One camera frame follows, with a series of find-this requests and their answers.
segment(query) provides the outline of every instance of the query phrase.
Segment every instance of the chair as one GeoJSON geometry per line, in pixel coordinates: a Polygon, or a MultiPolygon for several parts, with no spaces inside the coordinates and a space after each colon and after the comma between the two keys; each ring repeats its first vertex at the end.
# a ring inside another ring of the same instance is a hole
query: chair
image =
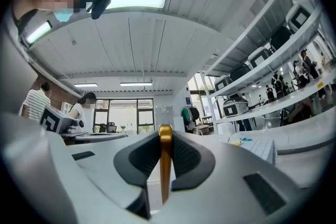
{"type": "Polygon", "coordinates": [[[107,126],[107,132],[108,133],[116,133],[117,132],[117,126],[114,124],[114,122],[108,122],[107,126]]]}

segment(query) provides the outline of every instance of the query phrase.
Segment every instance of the fluorescent light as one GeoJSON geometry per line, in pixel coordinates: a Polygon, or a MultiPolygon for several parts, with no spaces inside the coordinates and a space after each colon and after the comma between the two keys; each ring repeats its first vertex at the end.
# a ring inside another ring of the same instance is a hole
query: fluorescent light
{"type": "Polygon", "coordinates": [[[27,42],[29,44],[32,44],[35,42],[38,38],[40,38],[42,35],[44,35],[46,32],[51,30],[51,24],[50,22],[45,22],[40,27],[38,27],[34,32],[32,32],[27,38],[27,42]]]}
{"type": "Polygon", "coordinates": [[[82,84],[74,84],[75,87],[98,87],[96,83],[82,83],[82,84]]]}
{"type": "Polygon", "coordinates": [[[122,82],[120,86],[151,86],[151,82],[122,82]]]}
{"type": "Polygon", "coordinates": [[[111,0],[106,9],[125,7],[163,8],[166,0],[111,0]]]}

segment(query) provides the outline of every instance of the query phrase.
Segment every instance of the shelf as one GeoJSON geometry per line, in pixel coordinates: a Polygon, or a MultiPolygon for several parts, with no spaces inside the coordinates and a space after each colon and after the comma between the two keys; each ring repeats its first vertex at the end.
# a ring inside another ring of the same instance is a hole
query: shelf
{"type": "Polygon", "coordinates": [[[210,98],[220,95],[232,95],[240,90],[259,82],[264,77],[271,75],[275,70],[278,70],[283,64],[287,64],[312,40],[316,37],[320,23],[321,6],[318,5],[313,13],[309,16],[302,27],[290,37],[290,39],[275,53],[268,57],[256,68],[241,78],[235,80],[228,86],[216,91],[210,95],[210,98]]]}
{"type": "Polygon", "coordinates": [[[262,105],[255,109],[249,110],[242,115],[216,120],[215,123],[218,124],[218,123],[250,119],[281,110],[316,93],[319,90],[318,85],[320,85],[320,83],[323,83],[323,86],[325,87],[326,85],[330,84],[335,78],[336,78],[336,67],[333,66],[330,69],[326,70],[322,75],[320,75],[320,77],[317,80],[312,80],[303,89],[297,90],[270,104],[262,105]]]}
{"type": "Polygon", "coordinates": [[[246,62],[247,57],[256,48],[264,46],[271,36],[286,21],[286,15],[293,6],[292,0],[257,0],[263,4],[263,8],[256,15],[251,7],[245,19],[253,16],[254,19],[248,20],[251,23],[234,43],[211,65],[205,72],[209,76],[212,70],[220,71],[222,74],[229,73],[233,66],[238,63],[246,62]]]}

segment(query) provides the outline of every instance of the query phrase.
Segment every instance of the black slot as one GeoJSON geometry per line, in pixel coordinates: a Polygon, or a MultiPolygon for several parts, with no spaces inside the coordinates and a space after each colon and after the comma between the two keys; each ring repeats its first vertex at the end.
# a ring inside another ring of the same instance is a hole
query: black slot
{"type": "Polygon", "coordinates": [[[79,159],[85,159],[85,158],[88,158],[94,155],[95,153],[93,153],[92,151],[85,151],[85,152],[73,154],[72,157],[74,158],[75,161],[78,161],[79,159]]]}
{"type": "Polygon", "coordinates": [[[267,215],[274,213],[286,204],[260,174],[247,175],[243,179],[267,215]]]}

